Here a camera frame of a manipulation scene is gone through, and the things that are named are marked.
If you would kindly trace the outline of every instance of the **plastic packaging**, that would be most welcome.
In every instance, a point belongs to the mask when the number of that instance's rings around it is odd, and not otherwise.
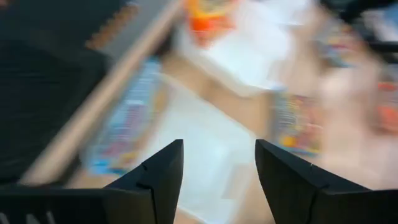
[[[207,47],[232,29],[230,18],[237,0],[186,0],[189,27],[196,44]]]
[[[152,105],[159,84],[160,63],[146,61],[127,86],[120,103],[105,121],[102,130],[84,155],[88,170],[94,174],[125,174],[136,151],[134,141],[152,119]]]

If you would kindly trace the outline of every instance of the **orange toy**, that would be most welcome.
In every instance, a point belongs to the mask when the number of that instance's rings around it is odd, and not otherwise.
[[[189,29],[200,47],[234,27],[229,15],[237,0],[186,0]]]

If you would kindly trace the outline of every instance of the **toy box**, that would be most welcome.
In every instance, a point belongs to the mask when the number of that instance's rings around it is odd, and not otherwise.
[[[160,80],[160,63],[147,60],[133,76],[121,101],[88,146],[83,162],[92,174],[125,174],[137,151],[133,145],[148,127]]]
[[[315,42],[322,58],[335,67],[352,67],[355,53],[363,44],[351,26],[334,18],[325,24]]]
[[[309,155],[319,153],[323,127],[315,99],[276,93],[272,127],[272,142],[279,147]]]

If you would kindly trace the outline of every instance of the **black panel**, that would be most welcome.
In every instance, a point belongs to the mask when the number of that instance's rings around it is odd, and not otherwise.
[[[63,60],[25,42],[0,42],[0,183],[28,169],[104,77],[104,66],[87,49]]]
[[[377,39],[372,27],[366,27],[361,13],[387,7],[395,0],[321,0],[320,3],[342,19],[351,24],[371,50],[380,55],[386,63],[398,63],[392,54],[398,52],[398,42],[385,42]]]
[[[397,190],[369,190],[264,140],[256,165],[276,224],[398,223]]]
[[[176,140],[104,189],[1,189],[0,223],[172,224],[182,169],[183,142]]]

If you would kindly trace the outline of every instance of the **black object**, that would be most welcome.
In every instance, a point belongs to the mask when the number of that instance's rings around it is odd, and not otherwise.
[[[0,223],[172,224],[182,173],[179,139],[103,189],[2,189]]]
[[[320,0],[320,4],[330,10],[342,21],[350,24],[365,43],[386,63],[398,63],[391,53],[398,52],[398,42],[380,41],[372,27],[366,27],[361,13],[394,4],[396,0]]]
[[[264,140],[256,165],[276,224],[398,223],[397,190],[369,190]]]
[[[0,186],[19,180],[169,1],[0,0]],[[85,47],[130,4],[139,10],[113,39]]]

